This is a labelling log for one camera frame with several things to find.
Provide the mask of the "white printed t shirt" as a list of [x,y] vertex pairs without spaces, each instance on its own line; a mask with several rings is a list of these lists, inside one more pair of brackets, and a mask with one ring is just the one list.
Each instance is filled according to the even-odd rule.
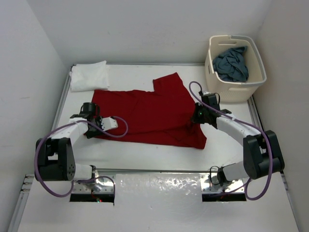
[[110,87],[106,61],[73,65],[70,78],[71,92],[106,90]]

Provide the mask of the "red t shirt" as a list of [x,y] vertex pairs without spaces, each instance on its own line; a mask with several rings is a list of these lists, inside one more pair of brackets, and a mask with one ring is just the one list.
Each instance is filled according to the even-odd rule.
[[153,91],[95,90],[100,116],[118,116],[118,128],[98,139],[204,149],[206,136],[191,117],[195,110],[182,79],[173,73],[153,80]]

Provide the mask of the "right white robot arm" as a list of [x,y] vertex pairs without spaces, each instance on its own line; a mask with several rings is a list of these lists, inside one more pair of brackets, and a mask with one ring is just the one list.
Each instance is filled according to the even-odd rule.
[[243,147],[243,161],[218,168],[217,185],[223,186],[243,178],[256,180],[267,176],[270,166],[272,173],[283,171],[285,163],[275,132],[261,132],[251,124],[238,122],[230,111],[220,109],[217,93],[200,91],[199,95],[201,99],[195,104],[192,122],[209,124]]

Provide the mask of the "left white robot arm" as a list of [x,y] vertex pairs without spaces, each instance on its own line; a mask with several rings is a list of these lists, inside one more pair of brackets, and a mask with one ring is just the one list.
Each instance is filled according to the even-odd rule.
[[38,173],[43,181],[73,180],[76,173],[74,143],[82,136],[90,139],[103,134],[88,123],[76,123],[76,121],[89,121],[101,128],[102,117],[99,114],[100,108],[97,104],[85,102],[80,112],[70,117],[71,126],[48,136],[38,154]]

